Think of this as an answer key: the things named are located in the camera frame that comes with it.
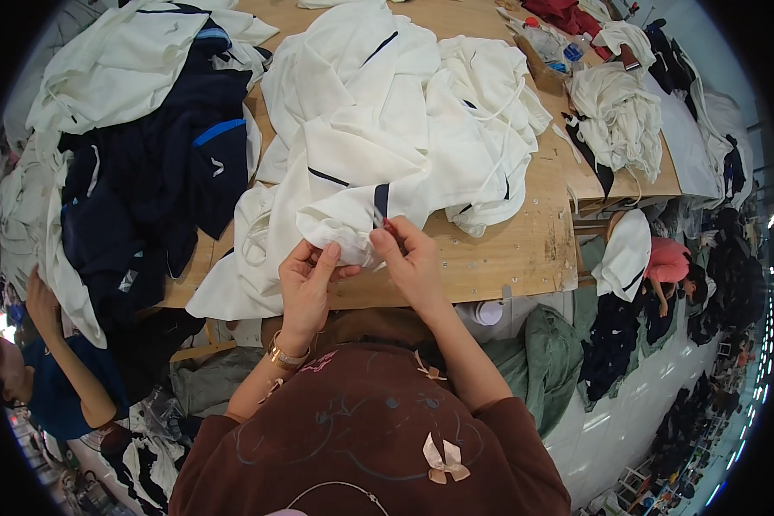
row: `bracelet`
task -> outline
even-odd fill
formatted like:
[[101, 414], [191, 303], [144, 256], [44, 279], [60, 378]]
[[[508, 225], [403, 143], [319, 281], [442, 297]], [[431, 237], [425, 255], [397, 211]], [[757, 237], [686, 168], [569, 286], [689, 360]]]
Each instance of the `bracelet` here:
[[275, 335], [272, 336], [272, 342], [270, 342], [270, 349], [267, 351], [267, 356], [276, 367], [283, 369], [284, 371], [298, 371], [299, 368], [307, 361], [307, 356], [310, 356], [310, 349], [307, 349], [307, 353], [304, 356], [289, 356], [281, 351], [276, 345], [276, 339], [281, 333], [278, 330]]

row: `wooden table surface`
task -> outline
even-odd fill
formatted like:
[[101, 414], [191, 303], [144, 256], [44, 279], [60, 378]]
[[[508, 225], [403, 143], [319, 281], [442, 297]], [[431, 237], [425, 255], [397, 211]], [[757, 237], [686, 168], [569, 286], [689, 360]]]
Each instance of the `wooden table surface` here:
[[[505, 40], [513, 46], [504, 21], [495, 11], [492, 0], [415, 0], [392, 3], [395, 14], [407, 15], [413, 23], [445, 39], [465, 36]], [[303, 32], [325, 9], [307, 10], [295, 6], [295, 0], [242, 0], [237, 9], [251, 12], [280, 32], [263, 46], [275, 50], [289, 35]], [[524, 18], [524, 10], [512, 15]], [[586, 56], [592, 64], [598, 56]], [[558, 126], [564, 127], [560, 112], [567, 111], [567, 98], [539, 92], [528, 76], [527, 85], [553, 114]], [[258, 85], [248, 95], [247, 105], [263, 135], [262, 152], [275, 131], [269, 121]], [[502, 297], [504, 285], [513, 295], [535, 295], [577, 286], [577, 266], [573, 222], [568, 203], [567, 185], [579, 199], [601, 199], [602, 188], [588, 164], [579, 165], [568, 144], [548, 128], [541, 135], [539, 152], [526, 172], [526, 198], [522, 209], [512, 219], [488, 227], [485, 236], [471, 238], [447, 222], [444, 212], [430, 216], [424, 231], [439, 244], [442, 281], [451, 302], [479, 301]], [[611, 197], [632, 197], [638, 193], [636, 182], [626, 173], [617, 174]], [[664, 149], [663, 172], [654, 185], [642, 184], [643, 196], [679, 195], [679, 183], [667, 148]], [[167, 279], [162, 306], [183, 307], [197, 285], [218, 259], [233, 247], [233, 226], [218, 241], [199, 231], [196, 252], [179, 280]], [[340, 283], [331, 298], [333, 309], [407, 304], [391, 284], [387, 271], [363, 273]]]

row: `woman's left hand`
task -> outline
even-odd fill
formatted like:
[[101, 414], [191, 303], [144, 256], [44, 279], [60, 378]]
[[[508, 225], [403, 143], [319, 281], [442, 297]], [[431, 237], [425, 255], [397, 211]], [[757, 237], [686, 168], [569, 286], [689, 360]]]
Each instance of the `woman's left hand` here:
[[309, 346], [313, 336], [323, 329], [329, 313], [330, 284], [361, 272], [358, 265], [336, 267], [340, 255], [341, 246], [337, 242], [330, 242], [321, 250], [301, 240], [278, 266], [284, 324], [277, 342]]

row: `wrist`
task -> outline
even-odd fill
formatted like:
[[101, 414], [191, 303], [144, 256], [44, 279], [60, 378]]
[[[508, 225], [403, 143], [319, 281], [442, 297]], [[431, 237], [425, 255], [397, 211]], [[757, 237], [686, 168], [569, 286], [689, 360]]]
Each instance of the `wrist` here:
[[275, 338], [275, 345], [284, 354], [298, 358], [307, 354], [313, 336], [314, 335], [303, 335], [300, 332], [284, 327], [281, 328], [280, 333]]

